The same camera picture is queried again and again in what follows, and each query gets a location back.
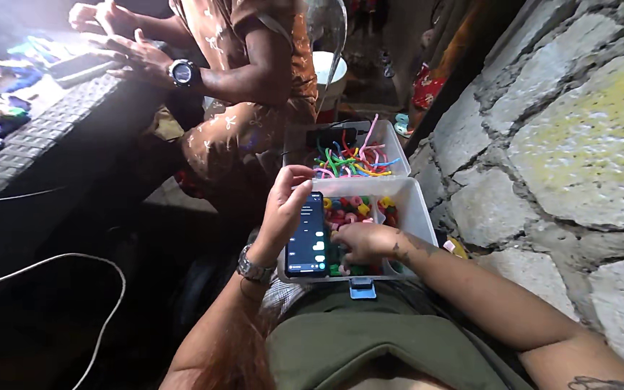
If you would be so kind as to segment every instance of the hand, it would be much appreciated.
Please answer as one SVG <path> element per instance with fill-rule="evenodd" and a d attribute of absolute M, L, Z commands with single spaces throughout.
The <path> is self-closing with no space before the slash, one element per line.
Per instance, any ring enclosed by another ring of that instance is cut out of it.
<path fill-rule="evenodd" d="M 99 32 L 100 27 L 108 35 L 130 37 L 139 28 L 139 18 L 114 0 L 105 0 L 97 5 L 76 3 L 69 11 L 69 23 L 76 31 Z"/>
<path fill-rule="evenodd" d="M 386 225 L 356 222 L 341 226 L 331 242 L 346 245 L 342 262 L 358 265 L 379 265 L 384 257 L 394 255 L 393 246 L 397 243 L 401 230 Z"/>
<path fill-rule="evenodd" d="M 312 192 L 312 168 L 284 166 L 269 192 L 264 222 L 247 258 L 263 267 L 276 265 L 276 258 L 300 224 L 300 209 Z"/>
<path fill-rule="evenodd" d="M 103 36 L 89 32 L 84 33 L 84 37 L 101 47 L 124 55 L 124 62 L 131 66 L 131 69 L 109 70 L 109 74 L 145 81 L 167 89 L 175 87 L 173 79 L 168 75 L 172 58 L 148 42 L 141 29 L 134 31 L 135 42 L 119 35 Z M 98 52 L 98 55 L 108 56 L 108 52 Z M 109 59 L 116 60 L 117 55 Z"/>

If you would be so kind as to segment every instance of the container latch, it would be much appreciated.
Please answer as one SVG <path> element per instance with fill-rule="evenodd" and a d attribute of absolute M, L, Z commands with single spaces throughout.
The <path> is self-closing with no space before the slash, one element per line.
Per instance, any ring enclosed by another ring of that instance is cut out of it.
<path fill-rule="evenodd" d="M 370 278 L 352 278 L 350 283 L 352 299 L 375 299 L 377 292 L 374 290 L 374 283 Z"/>

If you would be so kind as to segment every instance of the clear plastic container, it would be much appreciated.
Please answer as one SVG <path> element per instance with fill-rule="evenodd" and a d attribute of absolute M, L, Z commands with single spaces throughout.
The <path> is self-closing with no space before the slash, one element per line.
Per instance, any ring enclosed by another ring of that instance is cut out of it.
<path fill-rule="evenodd" d="M 370 121 L 362 122 L 345 122 L 333 126 L 332 129 L 348 129 L 355 128 L 358 131 L 368 131 L 372 125 Z M 305 147 L 305 133 L 308 130 L 324 129 L 327 125 L 315 125 L 315 126 L 291 126 L 286 129 L 286 137 L 283 143 L 283 165 L 291 164 L 304 164 L 305 157 L 309 154 L 309 151 Z M 357 138 L 356 146 L 360 147 L 365 142 L 367 134 L 359 135 Z M 382 151 L 386 153 L 387 159 L 393 161 L 397 158 L 400 161 L 395 162 L 389 168 L 392 172 L 391 176 L 408 176 L 411 173 L 411 165 L 408 164 L 406 155 L 403 154 L 403 148 L 399 143 L 399 137 L 394 132 L 391 122 L 382 120 L 377 121 L 374 125 L 372 134 L 368 140 L 368 145 L 377 141 L 379 144 L 386 145 L 382 148 Z"/>
<path fill-rule="evenodd" d="M 381 178 L 336 178 L 336 179 L 315 179 L 313 181 L 313 191 L 320 191 L 325 197 L 336 196 L 370 196 L 374 201 L 372 216 L 377 218 L 377 200 L 389 196 L 396 203 L 398 213 L 398 228 L 419 237 L 426 242 L 437 245 L 437 237 L 430 222 L 428 208 L 425 206 L 423 193 L 420 190 L 418 181 L 414 178 L 401 176 L 385 176 Z M 338 280 L 350 280 L 352 278 L 371 278 L 375 280 L 395 280 L 416 278 L 415 274 L 408 268 L 403 268 L 401 273 L 391 269 L 389 264 L 383 264 L 385 275 L 382 276 L 339 276 L 327 278 L 288 278 L 285 270 L 285 253 L 280 253 L 278 257 L 278 276 L 288 283 L 318 283 L 334 282 Z"/>

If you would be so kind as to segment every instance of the wristwatch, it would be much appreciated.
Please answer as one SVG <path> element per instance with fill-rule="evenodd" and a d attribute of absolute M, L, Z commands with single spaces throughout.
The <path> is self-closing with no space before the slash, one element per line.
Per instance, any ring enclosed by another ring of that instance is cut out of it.
<path fill-rule="evenodd" d="M 168 68 L 168 74 L 178 87 L 191 86 L 196 67 L 190 60 L 175 60 Z"/>
<path fill-rule="evenodd" d="M 237 261 L 237 272 L 242 275 L 245 279 L 250 280 L 252 282 L 258 283 L 269 283 L 271 280 L 271 275 L 273 271 L 276 269 L 275 266 L 271 268 L 266 268 L 264 266 L 260 266 L 255 264 L 247 259 L 247 251 L 250 249 L 252 244 L 249 244 L 242 248 L 240 252 L 240 258 Z"/>

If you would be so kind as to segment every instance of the tattoo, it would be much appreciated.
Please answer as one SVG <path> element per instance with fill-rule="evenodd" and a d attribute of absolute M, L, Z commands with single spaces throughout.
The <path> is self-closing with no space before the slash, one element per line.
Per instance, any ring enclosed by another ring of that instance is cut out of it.
<path fill-rule="evenodd" d="M 408 242 L 410 242 L 411 245 L 413 245 L 413 248 L 424 251 L 428 255 L 428 257 L 430 257 L 431 255 L 439 251 L 439 248 L 437 246 L 428 244 L 427 242 L 421 240 L 420 238 L 410 233 L 403 232 L 403 235 L 406 237 Z"/>
<path fill-rule="evenodd" d="M 401 249 L 399 248 L 399 243 L 394 243 L 394 248 L 392 248 L 392 250 L 394 251 L 394 256 L 396 256 L 396 259 L 402 262 L 403 265 L 408 267 L 408 265 L 411 263 L 411 257 L 408 255 L 408 252 L 399 253 L 399 249 Z"/>
<path fill-rule="evenodd" d="M 624 382 L 620 380 L 600 380 L 588 376 L 575 376 L 567 384 L 570 390 L 624 390 Z"/>

